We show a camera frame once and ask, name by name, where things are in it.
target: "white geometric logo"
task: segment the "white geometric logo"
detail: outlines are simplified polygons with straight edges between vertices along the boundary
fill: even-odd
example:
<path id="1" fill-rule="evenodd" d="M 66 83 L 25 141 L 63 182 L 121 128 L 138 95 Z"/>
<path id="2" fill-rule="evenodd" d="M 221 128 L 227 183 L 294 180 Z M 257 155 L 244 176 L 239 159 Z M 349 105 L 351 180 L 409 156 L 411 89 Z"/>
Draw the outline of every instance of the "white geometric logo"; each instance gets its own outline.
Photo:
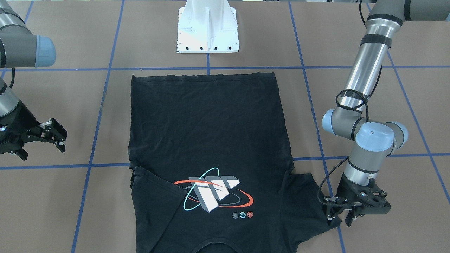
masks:
<path id="1" fill-rule="evenodd" d="M 196 181 L 191 182 L 191 185 L 194 187 L 195 194 L 202 208 L 207 212 L 211 212 L 218 207 L 219 203 L 217 201 L 222 200 L 230 194 L 227 188 L 233 189 L 240 183 L 239 179 L 234 176 L 190 177 L 189 179 Z"/>

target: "brown floor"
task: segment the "brown floor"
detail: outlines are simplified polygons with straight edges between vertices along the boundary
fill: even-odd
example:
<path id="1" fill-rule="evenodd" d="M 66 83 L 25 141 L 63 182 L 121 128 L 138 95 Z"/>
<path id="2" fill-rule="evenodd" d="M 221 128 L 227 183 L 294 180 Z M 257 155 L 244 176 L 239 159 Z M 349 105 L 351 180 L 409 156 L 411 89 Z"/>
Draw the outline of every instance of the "brown floor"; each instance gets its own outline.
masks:
<path id="1" fill-rule="evenodd" d="M 30 2 L 10 4 L 27 17 Z M 329 171 L 349 154 L 353 143 L 320 122 L 335 107 L 365 32 L 357 4 L 231 2 L 240 51 L 209 56 L 176 54 L 184 4 L 33 3 L 27 25 L 52 38 L 57 61 L 48 70 L 17 69 L 13 91 L 39 121 L 54 117 L 67 128 L 67 151 L 29 143 L 25 162 L 0 155 L 0 252 L 135 252 L 127 166 L 131 75 L 275 72 L 295 172 L 320 182 L 324 165 Z M 449 41 L 450 23 L 405 23 L 390 50 L 394 66 L 385 59 L 369 103 L 371 118 L 409 129 L 408 143 L 386 159 L 377 179 L 392 210 L 343 224 L 297 252 L 449 252 Z M 331 177 L 334 192 L 341 174 L 342 168 Z"/>

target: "white metal pedestal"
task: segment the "white metal pedestal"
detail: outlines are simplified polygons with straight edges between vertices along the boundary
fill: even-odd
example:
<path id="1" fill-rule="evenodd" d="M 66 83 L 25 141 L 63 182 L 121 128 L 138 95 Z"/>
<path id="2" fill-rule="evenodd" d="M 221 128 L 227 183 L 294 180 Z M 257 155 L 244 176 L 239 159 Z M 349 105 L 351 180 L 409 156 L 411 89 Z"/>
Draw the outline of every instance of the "white metal pedestal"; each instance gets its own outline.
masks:
<path id="1" fill-rule="evenodd" d="M 187 0 L 178 12 L 177 53 L 239 51 L 236 9 L 227 0 Z"/>

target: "blue grid line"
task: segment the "blue grid line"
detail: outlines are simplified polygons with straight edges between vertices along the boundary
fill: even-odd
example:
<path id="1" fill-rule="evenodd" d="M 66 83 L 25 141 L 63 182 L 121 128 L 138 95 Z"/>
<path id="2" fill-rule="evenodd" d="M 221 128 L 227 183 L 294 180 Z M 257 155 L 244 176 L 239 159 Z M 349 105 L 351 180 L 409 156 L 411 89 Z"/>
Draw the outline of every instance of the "blue grid line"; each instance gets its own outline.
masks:
<path id="1" fill-rule="evenodd" d="M 395 68 L 450 68 L 450 65 L 436 65 L 436 66 L 395 66 Z"/>
<path id="2" fill-rule="evenodd" d="M 33 3 L 34 3 L 34 1 L 31 1 L 31 2 L 30 2 L 30 7 L 28 7 L 27 15 L 25 16 L 25 19 L 23 20 L 23 22 L 24 22 L 25 24 L 27 23 L 28 18 L 30 17 L 31 8 L 33 8 Z M 6 71 L 7 71 L 6 67 L 3 68 L 3 71 L 2 71 L 2 74 L 1 74 L 1 78 L 2 78 L 2 79 L 4 78 Z"/>
<path id="3" fill-rule="evenodd" d="M 33 8 L 34 1 L 31 1 L 30 7 L 28 7 L 27 15 L 25 16 L 25 19 L 23 22 L 26 24 L 28 22 L 28 19 L 30 18 L 31 8 Z"/>
<path id="4" fill-rule="evenodd" d="M 108 68 L 17 68 L 16 72 L 52 72 L 52 71 L 106 71 Z"/>
<path id="5" fill-rule="evenodd" d="M 88 184 L 89 184 L 90 171 L 91 171 L 91 168 L 92 168 L 92 162 L 94 160 L 95 145 L 97 143 L 97 137 L 98 137 L 99 129 L 100 129 L 100 122 L 101 122 L 101 119 L 102 119 L 103 103 L 105 101 L 106 91 L 108 89 L 109 77 L 110 77 L 110 74 L 111 74 L 111 68 L 113 66 L 112 63 L 113 63 L 113 59 L 114 59 L 114 51 L 116 50 L 117 37 L 119 36 L 120 23 L 122 21 L 122 13 L 123 13 L 124 3 L 125 3 L 125 1 L 122 0 L 121 6 L 120 6 L 120 12 L 119 12 L 119 19 L 117 21 L 116 34 L 114 36 L 114 42 L 112 44 L 111 58 L 109 60 L 108 73 L 106 75 L 105 86 L 103 88 L 102 101 L 100 103 L 99 116 L 97 118 L 97 126 L 95 128 L 94 140 L 92 142 L 92 152 L 90 154 L 89 166 L 87 168 L 86 180 L 85 180 L 85 185 L 84 185 L 84 188 L 83 188 L 83 195 L 81 197 L 80 211 L 78 212 L 78 219 L 76 221 L 76 228 L 75 228 L 75 234 L 73 236 L 73 243 L 72 243 L 71 253 L 75 253 L 75 248 L 77 246 L 76 243 L 77 243 L 77 240 L 78 240 L 78 233 L 80 231 L 81 217 L 82 217 L 82 214 L 83 214 L 84 203 L 85 203 L 85 200 L 86 200 L 86 192 L 87 192 L 87 187 L 88 187 Z"/>
<path id="6" fill-rule="evenodd" d="M 29 170 L 29 169 L 56 169 L 56 168 L 84 168 L 89 164 L 64 164 L 64 165 L 30 165 L 30 166 L 5 166 L 0 167 L 2 170 Z"/>
<path id="7" fill-rule="evenodd" d="M 206 74 L 209 75 L 209 70 L 211 68 L 209 67 L 209 53 L 206 53 Z"/>
<path id="8" fill-rule="evenodd" d="M 302 66 L 286 66 L 286 67 L 273 67 L 273 66 L 255 66 L 255 67 L 210 67 L 210 69 L 301 69 Z"/>
<path id="9" fill-rule="evenodd" d="M 372 9 L 371 9 L 371 7 L 369 6 L 369 4 L 366 3 L 366 5 L 367 5 L 367 8 L 369 9 L 369 12 L 371 12 Z M 442 190 L 444 191 L 444 194 L 445 194 L 445 196 L 447 197 L 447 201 L 448 201 L 448 203 L 450 204 L 450 196 L 449 196 L 449 193 L 448 193 L 447 188 L 446 188 L 446 186 L 445 186 L 445 184 L 444 184 L 444 181 L 442 180 L 442 177 L 441 177 L 441 174 L 440 174 L 440 172 L 439 172 L 439 169 L 437 168 L 437 165 L 436 165 L 436 163 L 435 163 L 435 161 L 434 161 L 434 158 L 433 158 L 433 155 L 432 155 L 432 153 L 431 153 L 431 151 L 430 151 L 430 148 L 429 148 L 429 146 L 428 146 L 428 143 L 427 143 L 427 141 L 425 140 L 425 135 L 424 135 L 423 132 L 422 132 L 422 128 L 420 127 L 419 121 L 417 120 L 416 114 L 415 114 L 415 112 L 414 112 L 414 110 L 413 110 L 413 107 L 412 107 L 412 105 L 411 105 L 411 103 L 410 103 L 410 100 L 409 100 L 409 98 L 408 98 L 408 95 L 406 94 L 406 90 L 405 90 L 405 88 L 404 88 L 404 86 L 403 86 L 403 82 L 402 82 L 401 79 L 400 79 L 400 75 L 399 75 L 399 73 L 398 73 L 398 71 L 397 71 L 397 67 L 396 67 L 395 64 L 394 64 L 394 61 L 392 60 L 391 53 L 389 53 L 389 51 L 387 52 L 387 56 L 389 57 L 389 60 L 391 61 L 392 67 L 393 67 L 394 72 L 395 72 L 395 75 L 397 76 L 397 80 L 398 80 L 398 82 L 399 82 L 399 84 L 400 84 L 401 91 L 403 92 L 403 95 L 405 96 L 405 99 L 406 99 L 406 102 L 407 102 L 407 104 L 408 104 L 409 110 L 411 111 L 411 114 L 413 115 L 414 121 L 415 121 L 416 126 L 417 126 L 417 128 L 418 128 L 418 130 L 419 130 L 420 137 L 422 138 L 423 144 L 425 145 L 425 148 L 427 149 L 428 156 L 430 157 L 431 163 L 433 164 L 434 171 L 436 172 L 437 178 L 439 179 L 439 182 L 441 183 Z"/>
<path id="10" fill-rule="evenodd" d="M 301 66 L 303 67 L 302 71 L 303 71 L 303 76 L 305 78 L 305 85 L 306 85 L 306 91 L 308 92 L 308 99 L 309 99 L 310 105 L 311 105 L 311 113 L 312 113 L 312 117 L 313 117 L 313 120 L 314 120 L 315 129 L 316 129 L 316 132 L 317 132 L 317 141 L 319 142 L 320 155 L 322 157 L 322 163 L 324 165 L 325 175 L 328 175 L 327 163 L 326 163 L 326 160 L 324 159 L 324 157 L 325 157 L 324 149 L 322 147 L 322 141 L 320 140 L 319 127 L 317 125 L 317 119 L 315 117 L 314 105 L 312 103 L 311 92 L 310 92 L 309 84 L 308 84 L 308 77 L 306 76 L 306 69 L 305 69 L 305 64 L 303 62 L 303 56 L 302 56 L 302 49 L 300 47 L 300 41 L 298 39 L 297 28 L 295 26 L 295 20 L 294 20 L 294 14 L 292 12 L 291 2 L 289 2 L 289 12 L 291 14 L 292 26 L 293 26 L 293 29 L 294 29 L 295 39 L 297 41 L 297 48 L 298 48 L 298 54 L 300 56 Z M 331 189 L 331 183 L 330 183 L 329 179 L 327 179 L 327 184 L 328 184 L 329 192 L 333 196 L 333 190 Z M 341 242 L 342 253 L 346 253 L 344 239 L 342 237 L 342 231 L 341 231 L 340 227 L 337 227 L 337 233 L 339 234 L 339 240 Z"/>
<path id="11" fill-rule="evenodd" d="M 161 67 L 161 68 L 111 68 L 111 70 L 202 70 L 206 67 Z"/>
<path id="12" fill-rule="evenodd" d="M 392 154 L 388 158 L 403 157 L 428 157 L 430 154 Z M 450 156 L 450 153 L 431 153 L 432 156 Z M 342 160 L 346 156 L 324 156 L 324 157 L 294 157 L 294 161 L 314 161 L 314 160 Z M 53 169 L 53 168 L 83 168 L 83 167 L 119 167 L 129 166 L 129 163 L 93 163 L 93 164 L 58 164 L 58 165 L 28 165 L 28 166 L 3 166 L 2 170 L 20 170 L 20 169 Z"/>
<path id="13" fill-rule="evenodd" d="M 250 66 L 250 67 L 148 67 L 148 68 L 111 68 L 111 70 L 211 70 L 211 69 L 315 69 L 315 68 L 352 68 L 352 66 Z M 383 66 L 383 68 L 393 68 L 392 66 Z M 450 68 L 450 66 L 396 66 L 396 68 Z M 109 68 L 17 68 L 16 72 L 57 72 L 57 71 L 107 71 Z M 11 69 L 3 69 L 2 78 L 6 72 Z"/>
<path id="14" fill-rule="evenodd" d="M 303 68 L 352 68 L 352 66 L 304 66 Z"/>

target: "blue joint cap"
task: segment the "blue joint cap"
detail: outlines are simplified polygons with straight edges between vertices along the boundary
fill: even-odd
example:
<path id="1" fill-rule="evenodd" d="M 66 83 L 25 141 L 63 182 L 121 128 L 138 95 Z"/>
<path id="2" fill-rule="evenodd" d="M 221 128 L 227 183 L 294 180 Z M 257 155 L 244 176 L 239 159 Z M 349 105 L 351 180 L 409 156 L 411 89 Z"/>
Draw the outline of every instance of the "blue joint cap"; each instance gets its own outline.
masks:
<path id="1" fill-rule="evenodd" d="M 35 67 L 50 67 L 55 63 L 55 45 L 49 37 L 36 35 L 36 64 Z"/>
<path id="2" fill-rule="evenodd" d="M 372 152 L 382 152 L 392 146 L 394 131 L 376 122 L 364 123 L 356 134 L 356 143 L 363 149 Z"/>
<path id="3" fill-rule="evenodd" d="M 334 109 L 328 110 L 324 117 L 322 118 L 322 127 L 325 131 L 336 135 L 333 131 L 333 126 L 331 124 L 331 117 L 333 116 Z"/>
<path id="4" fill-rule="evenodd" d="M 391 122 L 389 122 L 389 123 L 396 124 L 396 125 L 401 129 L 401 131 L 403 132 L 403 143 L 402 143 L 401 146 L 398 147 L 398 148 L 403 147 L 403 145 L 405 145 L 406 141 L 407 141 L 408 138 L 410 137 L 410 134 L 409 134 L 409 132 L 408 132 L 408 129 L 406 129 L 406 127 L 405 127 L 402 123 L 397 122 L 397 121 L 391 121 Z"/>

